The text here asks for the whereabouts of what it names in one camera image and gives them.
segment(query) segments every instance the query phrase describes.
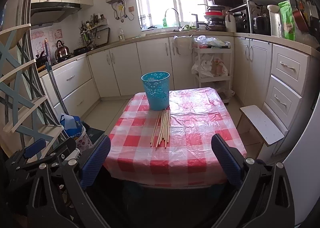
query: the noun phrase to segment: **silver bolt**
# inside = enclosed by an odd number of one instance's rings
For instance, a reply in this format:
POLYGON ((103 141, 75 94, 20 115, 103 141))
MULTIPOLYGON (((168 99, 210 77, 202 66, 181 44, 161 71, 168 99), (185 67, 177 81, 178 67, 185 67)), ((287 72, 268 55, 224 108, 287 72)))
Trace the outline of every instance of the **silver bolt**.
POLYGON ((283 164, 282 164, 281 162, 278 162, 276 165, 277 165, 277 167, 279 167, 279 168, 283 168, 283 164))
POLYGON ((248 158, 246 158, 245 161, 246 161, 249 165, 253 165, 253 164, 254 164, 254 159, 253 159, 253 158, 248 157, 248 158))
POLYGON ((77 161, 73 158, 68 161, 68 165, 75 165, 77 161))
POLYGON ((39 168, 40 169, 45 169, 47 167, 47 164, 46 163, 41 163, 40 165, 39 165, 39 168))

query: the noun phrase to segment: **plastic tablecloth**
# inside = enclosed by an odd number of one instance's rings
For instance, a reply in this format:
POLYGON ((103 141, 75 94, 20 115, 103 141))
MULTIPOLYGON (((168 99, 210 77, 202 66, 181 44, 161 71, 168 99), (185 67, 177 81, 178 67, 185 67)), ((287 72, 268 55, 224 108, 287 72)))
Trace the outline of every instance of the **plastic tablecloth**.
POLYGON ((109 137, 104 166, 114 178, 157 187, 206 186, 227 180, 211 149, 219 133, 245 157, 246 150, 217 92, 212 88, 170 91, 170 141, 150 147, 159 112, 149 110, 145 93, 127 104, 109 137))

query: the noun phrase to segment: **range hood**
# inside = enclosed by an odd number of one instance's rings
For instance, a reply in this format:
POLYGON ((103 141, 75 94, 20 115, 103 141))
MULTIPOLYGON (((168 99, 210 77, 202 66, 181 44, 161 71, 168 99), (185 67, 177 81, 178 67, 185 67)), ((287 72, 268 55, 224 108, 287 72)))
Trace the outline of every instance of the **range hood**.
POLYGON ((33 28, 61 22, 81 9, 78 3, 37 2, 31 3, 30 23, 33 28))

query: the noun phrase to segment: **blue bucket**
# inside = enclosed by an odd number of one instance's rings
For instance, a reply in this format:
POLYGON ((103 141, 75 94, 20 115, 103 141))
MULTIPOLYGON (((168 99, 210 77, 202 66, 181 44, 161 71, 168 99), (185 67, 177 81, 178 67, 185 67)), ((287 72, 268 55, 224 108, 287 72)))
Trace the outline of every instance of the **blue bucket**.
POLYGON ((150 109, 164 110, 169 106, 169 76, 167 72, 153 72, 141 77, 150 109))

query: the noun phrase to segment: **kitchen countertop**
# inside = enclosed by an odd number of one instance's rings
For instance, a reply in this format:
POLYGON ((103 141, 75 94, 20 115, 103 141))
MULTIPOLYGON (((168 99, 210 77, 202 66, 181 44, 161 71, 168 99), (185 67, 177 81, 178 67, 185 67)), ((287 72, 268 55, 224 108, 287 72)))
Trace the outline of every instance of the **kitchen countertop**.
MULTIPOLYGON (((58 63, 54 66, 52 66, 52 69, 55 70, 65 64, 68 64, 70 62, 73 62, 75 60, 81 59, 87 55, 91 55, 93 53, 99 52, 99 51, 104 51, 113 47, 117 47, 120 45, 124 45, 124 44, 128 44, 128 43, 136 43, 136 42, 140 42, 140 41, 145 41, 145 40, 152 40, 152 39, 158 39, 158 38, 164 38, 164 37, 174 37, 175 35, 177 36, 191 36, 191 35, 225 35, 225 36, 236 36, 236 37, 245 37, 245 38, 251 38, 251 39, 256 39, 256 40, 262 40, 262 41, 266 41, 266 42, 270 42, 270 43, 276 43, 276 44, 280 44, 280 45, 284 45, 287 46, 289 48, 293 48, 296 49, 298 51, 304 52, 308 55, 314 56, 317 59, 320 60, 320 52, 318 52, 316 49, 305 45, 303 43, 299 43, 299 42, 295 42, 295 41, 291 41, 288 39, 284 39, 284 38, 279 38, 279 37, 275 37, 275 36, 269 36, 269 35, 258 35, 258 34, 249 34, 249 33, 231 33, 231 32, 212 32, 212 31, 186 31, 186 32, 168 32, 168 33, 155 33, 155 34, 149 34, 146 36, 142 36, 142 37, 136 37, 136 38, 129 38, 127 40, 124 41, 117 41, 117 42, 113 42, 110 44, 107 44, 103 47, 97 48, 95 50, 89 51, 87 53, 81 54, 79 56, 70 58, 66 61, 63 61, 61 63, 58 63)), ((44 75, 46 75, 48 72, 47 70, 44 70, 42 72, 39 73, 39 76, 42 77, 44 75)))

